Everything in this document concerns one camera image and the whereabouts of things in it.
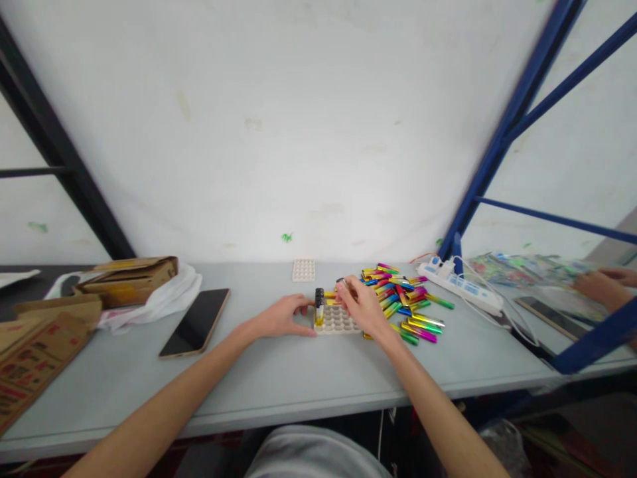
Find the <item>power cord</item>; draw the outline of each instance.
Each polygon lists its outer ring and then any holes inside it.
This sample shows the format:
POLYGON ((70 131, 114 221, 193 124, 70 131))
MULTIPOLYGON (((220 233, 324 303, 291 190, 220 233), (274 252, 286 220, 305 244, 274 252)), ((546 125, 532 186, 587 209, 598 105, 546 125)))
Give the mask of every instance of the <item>power cord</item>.
MULTIPOLYGON (((534 347, 539 347, 539 341, 537 340, 537 336, 535 335, 535 331, 533 330, 533 327, 531 327, 531 324, 528 323, 528 321, 524 318, 524 316, 520 313, 520 311, 518 311, 518 309, 515 307, 515 305, 513 304, 513 302, 511 302, 508 297, 505 297, 504 295, 502 295, 500 292, 498 292, 494 287, 491 286, 491 284, 489 284, 484 277, 480 276, 473 267, 471 267, 471 265, 469 263, 467 263, 466 260, 464 260, 462 257, 460 256, 453 256, 450 260, 454 260, 454 259, 460 259, 460 261, 462 261, 462 263, 464 264, 464 266, 470 270, 471 275, 474 277, 477 277, 478 279, 480 279, 480 281, 486 286, 487 289, 489 289, 491 292, 493 292, 496 295, 499 295, 502 299, 504 299, 509 306, 511 307, 511 309, 513 309, 515 311, 516 314, 518 314, 518 317, 520 318, 520 320, 522 322, 524 322, 524 325, 526 325, 529 334, 531 335, 533 340, 530 340, 525 333, 523 333, 519 328, 518 325, 516 324, 516 322, 512 319, 510 319, 506 314, 504 314, 504 316, 507 318, 509 324, 511 324, 511 326, 516 330, 516 332, 518 334, 520 334, 520 337, 522 337, 525 341, 527 341, 529 344, 533 345, 534 347)), ((485 320, 487 320, 487 322, 489 322, 492 325, 495 325, 496 327, 499 327, 501 329, 505 329, 506 326, 505 325, 501 325, 499 323, 497 323, 495 320, 493 320, 493 318, 489 317, 487 314, 484 314, 481 310, 479 310, 477 307, 475 307, 473 304, 469 303, 464 297, 462 298, 462 300, 464 301, 465 304, 467 304, 469 307, 471 307, 472 309, 474 309, 481 317, 483 317, 485 320)))
POLYGON ((383 438, 383 417, 385 416, 385 410, 380 411, 380 430, 378 431, 378 461, 380 461, 380 442, 383 438))

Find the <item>white wall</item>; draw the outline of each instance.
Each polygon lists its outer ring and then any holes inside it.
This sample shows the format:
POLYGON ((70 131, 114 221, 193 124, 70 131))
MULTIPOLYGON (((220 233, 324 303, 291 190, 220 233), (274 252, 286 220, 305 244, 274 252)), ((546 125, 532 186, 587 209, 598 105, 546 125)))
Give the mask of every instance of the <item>white wall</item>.
MULTIPOLYGON (((589 1, 535 104, 636 9, 634 0, 589 1)), ((637 206, 636 77, 633 37, 513 143, 486 196, 616 228, 637 206)), ((584 258, 603 239, 483 205, 464 235, 463 252, 584 258)))
POLYGON ((552 6, 0 11, 138 254, 392 261, 445 233, 552 6))
MULTIPOLYGON (((3 96, 0 145, 0 169, 46 166, 3 96)), ((0 264, 91 264, 108 258, 57 179, 0 179, 0 264)))

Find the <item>smartphone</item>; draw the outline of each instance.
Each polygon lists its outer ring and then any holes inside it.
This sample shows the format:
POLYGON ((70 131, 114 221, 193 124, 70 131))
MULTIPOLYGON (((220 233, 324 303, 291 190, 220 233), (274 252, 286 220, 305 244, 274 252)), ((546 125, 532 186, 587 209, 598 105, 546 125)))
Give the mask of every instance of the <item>smartphone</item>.
POLYGON ((584 327, 534 297, 519 297, 516 302, 574 342, 588 333, 584 327))
POLYGON ((202 291, 159 353, 160 359, 200 354, 208 346, 230 289, 202 291))

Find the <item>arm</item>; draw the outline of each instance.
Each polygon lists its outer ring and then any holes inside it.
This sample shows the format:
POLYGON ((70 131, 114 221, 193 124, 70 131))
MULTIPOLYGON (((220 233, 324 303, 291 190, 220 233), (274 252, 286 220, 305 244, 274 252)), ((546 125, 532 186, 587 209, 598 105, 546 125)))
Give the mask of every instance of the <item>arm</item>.
POLYGON ((637 271, 623 268, 601 268, 599 272, 616 280, 621 285, 637 288, 637 271))
MULTIPOLYGON (((628 273, 637 273, 628 269, 600 269, 587 272, 575 278, 573 289, 586 295, 589 299, 599 302, 613 313, 624 307, 633 299, 631 292, 623 284, 630 286, 632 277, 628 273)), ((630 348, 637 352, 637 337, 628 342, 630 348)))
POLYGON ((354 276, 346 281, 349 290, 341 283, 336 285, 339 297, 359 327, 373 336, 395 367, 447 473, 453 477, 507 477, 482 438, 390 327, 374 290, 354 276), (357 299, 350 290, 355 291, 357 299))
POLYGON ((145 477, 172 444, 190 417, 241 354, 260 337, 315 332, 292 321, 310 302, 289 295, 242 323, 217 347, 166 385, 87 453, 64 476, 145 477))

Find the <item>plastic bag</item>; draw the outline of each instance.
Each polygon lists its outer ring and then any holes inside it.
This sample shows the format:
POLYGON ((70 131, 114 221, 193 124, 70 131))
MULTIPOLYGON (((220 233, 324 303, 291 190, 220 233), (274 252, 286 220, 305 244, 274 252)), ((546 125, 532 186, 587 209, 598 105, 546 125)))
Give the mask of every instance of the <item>plastic bag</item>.
MULTIPOLYGON (((62 297, 62 284, 70 277, 80 282, 96 278, 103 272, 72 272, 57 278, 45 299, 62 297)), ((153 291, 146 304, 140 307, 110 309, 102 312, 99 329, 108 329, 112 333, 128 332, 130 325, 154 322, 175 312, 182 311, 194 301, 201 289, 202 276, 194 267, 179 261, 179 272, 167 283, 153 291)))
POLYGON ((480 436, 512 478, 531 478, 531 463, 524 453, 522 435, 509 421, 501 420, 480 436))

